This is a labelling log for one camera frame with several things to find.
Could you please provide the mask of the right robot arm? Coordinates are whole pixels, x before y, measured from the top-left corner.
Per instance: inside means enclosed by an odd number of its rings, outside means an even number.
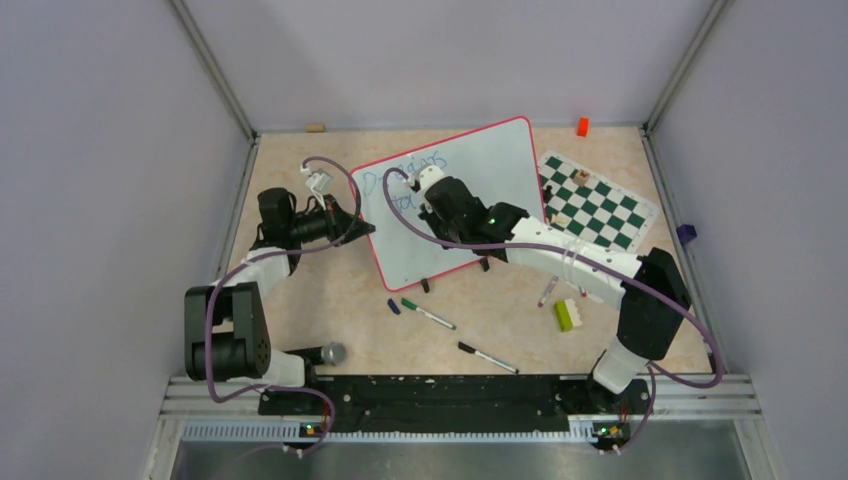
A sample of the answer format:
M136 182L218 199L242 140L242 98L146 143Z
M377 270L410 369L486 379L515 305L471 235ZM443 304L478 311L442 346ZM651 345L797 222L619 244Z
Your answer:
M438 169L421 170L406 184L421 195L419 217L443 248L547 271L617 310L615 337L586 385L594 409L614 411L633 378L665 358L692 305L669 252L619 252L551 227L515 205L485 206L463 181Z

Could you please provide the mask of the white board with pink frame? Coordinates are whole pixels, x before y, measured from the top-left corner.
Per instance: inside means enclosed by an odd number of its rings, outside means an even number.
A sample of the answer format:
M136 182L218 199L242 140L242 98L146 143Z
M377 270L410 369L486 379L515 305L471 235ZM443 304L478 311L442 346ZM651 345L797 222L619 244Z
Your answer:
M382 189L391 167L411 175L430 165L462 180L485 206L502 201L544 216L531 124L523 116L358 166L352 176L362 198L362 218L375 226L368 240L381 280L391 292L479 261L468 250L444 249L420 238L391 212L389 203L418 229L432 232L418 218L423 198L404 185L401 176L391 175L388 197Z

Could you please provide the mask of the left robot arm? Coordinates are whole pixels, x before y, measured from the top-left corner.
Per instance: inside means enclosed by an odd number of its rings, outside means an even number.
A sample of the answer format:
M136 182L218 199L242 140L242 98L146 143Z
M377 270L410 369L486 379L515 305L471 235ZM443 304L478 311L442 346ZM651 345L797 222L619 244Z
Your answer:
M283 401L308 413L321 397L318 383L307 377L309 353L272 346L263 300L295 272L305 244L326 239L344 245L376 228L344 211L330 194L299 211L293 193L272 188L259 194L258 206L261 221L242 262L216 282L185 293L185 370L194 381L254 379L283 387Z

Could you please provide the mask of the blue marker cap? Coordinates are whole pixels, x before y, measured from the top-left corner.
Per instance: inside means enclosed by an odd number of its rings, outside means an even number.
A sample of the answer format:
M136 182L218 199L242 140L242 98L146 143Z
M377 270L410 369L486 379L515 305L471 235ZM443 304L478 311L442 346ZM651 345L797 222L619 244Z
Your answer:
M397 306L397 304L392 299L387 300L387 305L395 315L401 314L399 307Z

